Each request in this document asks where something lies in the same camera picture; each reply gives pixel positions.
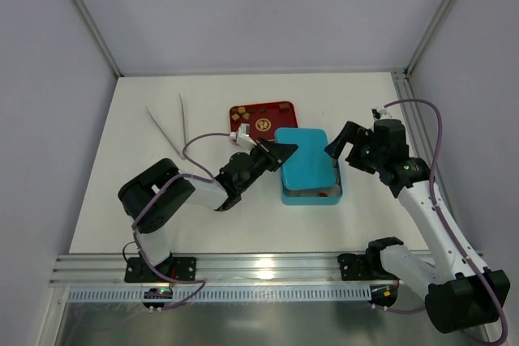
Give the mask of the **red chocolate tray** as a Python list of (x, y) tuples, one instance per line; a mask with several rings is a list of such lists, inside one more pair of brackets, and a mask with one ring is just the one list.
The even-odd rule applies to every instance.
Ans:
[[(279, 110), (279, 104), (288, 104), (288, 110)], [(239, 107), (245, 107), (247, 112), (240, 114)], [(298, 128), (294, 105), (287, 100), (256, 103), (250, 105), (235, 105), (229, 109), (229, 127), (236, 131), (240, 124), (247, 123), (251, 127), (251, 137), (275, 140), (275, 133), (280, 128)]]

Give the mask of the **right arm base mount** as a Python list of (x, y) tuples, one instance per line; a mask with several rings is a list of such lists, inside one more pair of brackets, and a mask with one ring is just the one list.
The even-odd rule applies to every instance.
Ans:
[(397, 277), (382, 267), (381, 251), (389, 246), (402, 246), (396, 237), (370, 241), (363, 254), (343, 253), (337, 256), (342, 281), (397, 280)]

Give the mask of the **teal box lid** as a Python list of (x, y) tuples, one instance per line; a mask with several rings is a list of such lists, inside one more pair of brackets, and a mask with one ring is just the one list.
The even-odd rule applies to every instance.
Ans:
[(328, 145), (324, 130), (282, 127), (276, 130), (275, 140), (298, 147), (281, 166), (282, 182), (287, 190), (318, 190), (336, 184), (332, 158), (324, 151)]

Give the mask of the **teal chocolate box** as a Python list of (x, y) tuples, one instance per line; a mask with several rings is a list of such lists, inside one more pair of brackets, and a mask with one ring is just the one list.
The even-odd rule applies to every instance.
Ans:
[[(334, 206), (337, 205), (343, 195), (340, 165), (337, 160), (332, 160), (332, 170), (336, 182), (327, 188), (310, 190), (290, 190), (281, 176), (281, 201), (287, 206)], [(320, 197), (319, 192), (326, 192), (328, 197)]]

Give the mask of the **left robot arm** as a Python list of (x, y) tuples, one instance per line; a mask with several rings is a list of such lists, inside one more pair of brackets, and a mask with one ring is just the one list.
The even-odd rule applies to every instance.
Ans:
[(165, 226), (183, 205), (228, 211), (264, 173), (276, 172), (297, 150), (295, 144), (258, 139), (249, 152), (234, 153), (213, 178), (185, 173), (168, 158), (144, 170), (118, 192), (133, 219), (139, 256), (149, 267), (160, 266), (171, 255)]

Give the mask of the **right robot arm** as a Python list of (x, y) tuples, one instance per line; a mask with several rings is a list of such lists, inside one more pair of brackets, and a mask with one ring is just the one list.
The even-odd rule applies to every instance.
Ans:
[(510, 281), (493, 271), (472, 249), (448, 211), (433, 196), (437, 185), (427, 163), (410, 155), (405, 126), (397, 119), (378, 119), (371, 129), (347, 122), (325, 148), (334, 160), (346, 144), (346, 162), (380, 181), (412, 217), (434, 262), (412, 254), (395, 238), (371, 241), (366, 255), (371, 269), (395, 276), (420, 296), (433, 326), (448, 334), (502, 319)]

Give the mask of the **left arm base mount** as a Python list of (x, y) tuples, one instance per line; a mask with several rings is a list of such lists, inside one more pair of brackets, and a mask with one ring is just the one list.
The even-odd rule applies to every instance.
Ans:
[[(122, 248), (122, 258), (126, 262), (124, 281), (128, 284), (165, 282), (165, 279), (153, 272), (138, 254), (127, 255), (126, 248), (129, 245), (131, 242)], [(192, 282), (196, 276), (196, 265), (196, 257), (170, 255), (165, 261), (156, 265), (155, 269), (168, 279)]]

